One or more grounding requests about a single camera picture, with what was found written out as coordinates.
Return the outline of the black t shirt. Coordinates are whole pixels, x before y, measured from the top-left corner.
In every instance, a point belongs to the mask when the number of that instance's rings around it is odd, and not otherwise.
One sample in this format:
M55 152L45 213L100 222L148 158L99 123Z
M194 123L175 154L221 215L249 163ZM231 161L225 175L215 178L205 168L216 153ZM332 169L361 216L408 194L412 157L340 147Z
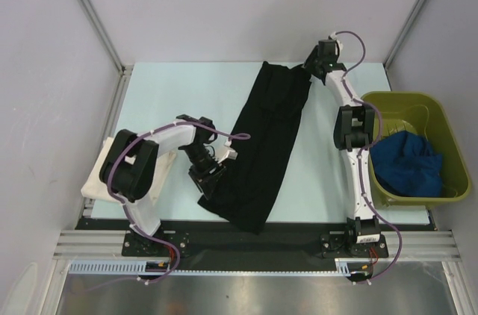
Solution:
M311 76L301 66L263 62L232 129L248 140L232 141L238 156L209 199L198 204L242 231L259 234L276 202L294 147Z

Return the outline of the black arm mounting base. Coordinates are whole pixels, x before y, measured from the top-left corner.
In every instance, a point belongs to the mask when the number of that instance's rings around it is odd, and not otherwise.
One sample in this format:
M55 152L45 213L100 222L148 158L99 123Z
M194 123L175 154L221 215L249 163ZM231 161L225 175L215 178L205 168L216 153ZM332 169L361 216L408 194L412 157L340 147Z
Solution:
M334 258L366 258L344 239L343 223L266 224L260 234L227 222L165 221L156 233L180 253L180 270L308 272L331 270Z

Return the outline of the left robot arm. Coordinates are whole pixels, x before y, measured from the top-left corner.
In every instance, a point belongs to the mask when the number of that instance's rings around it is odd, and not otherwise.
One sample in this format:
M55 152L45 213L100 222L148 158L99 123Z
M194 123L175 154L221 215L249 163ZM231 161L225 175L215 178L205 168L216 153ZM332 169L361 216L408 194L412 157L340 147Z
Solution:
M99 180L122 205L131 229L140 235L140 248L147 254L156 255L165 246L164 235L157 232L160 217L146 203L153 181L165 174L157 160L171 151L184 151L190 161L188 175L209 200L226 171L222 161L207 150L219 134L210 119L183 114L169 125L142 135L123 129L115 136L99 170Z

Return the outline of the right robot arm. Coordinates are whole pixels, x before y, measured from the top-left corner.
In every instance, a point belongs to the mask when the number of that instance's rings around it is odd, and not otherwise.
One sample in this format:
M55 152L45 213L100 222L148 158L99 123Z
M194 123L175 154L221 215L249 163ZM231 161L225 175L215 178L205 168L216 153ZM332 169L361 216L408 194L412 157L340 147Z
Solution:
M344 236L336 246L329 240L329 248L362 256L381 236L379 219L373 212L367 169L376 113L353 90L346 77L347 68L339 61L340 53L338 40L332 37L319 40L302 67L322 81L338 105L333 142L344 162L347 190L353 200Z

